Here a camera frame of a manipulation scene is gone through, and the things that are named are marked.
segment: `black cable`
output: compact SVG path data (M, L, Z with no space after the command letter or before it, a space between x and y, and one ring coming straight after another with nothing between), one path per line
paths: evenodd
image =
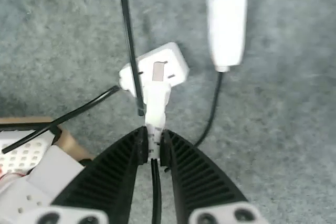
M152 183L153 183L153 214L152 224L161 223L162 199L160 173L157 159L151 159Z
M139 70L138 70L138 65L136 63L137 61L135 59L132 23L131 23L128 0L121 0L121 7L122 7L122 14L123 14L123 19L124 19L128 55L130 58L130 64L131 64L132 74L134 78L135 93L137 94L136 99L137 99L137 104L138 104L138 115L144 116L142 87L140 84Z
M218 97L219 97L219 93L220 93L220 90L221 90L220 88L222 86L223 76L224 76L223 72L218 72L217 84L216 84L216 88L215 88L214 98L212 100L210 117L208 119L208 123L205 126L203 134L199 137L199 139L194 144L195 147L199 147L204 142L206 136L208 135L208 133L209 133L211 127L212 127L212 123L214 121L215 114L216 114L216 108L217 108L217 104L218 104ZM170 169L166 168L164 171L167 173L167 172L170 171Z
M15 142L14 144L11 144L10 146L8 146L6 148L3 148L2 153L6 154L6 153L20 147L21 145L29 142L30 140L40 136L41 134L47 132L48 130L50 130L50 128L55 127L59 124L62 124L65 121L68 121L69 119L72 119L75 116L78 116L79 114L89 110L90 108L96 106L97 104L104 101L106 98L108 98L111 95L113 95L114 93L116 93L119 89L120 88L118 86L113 86L112 88L108 89L103 94L97 96L96 98L94 98L90 102L84 104L83 106L81 106L81 107L79 107L79 108L61 116L58 119L53 120L52 122L48 123L46 126L32 132L31 134L29 134L28 136L25 136L24 138L20 139L19 141Z

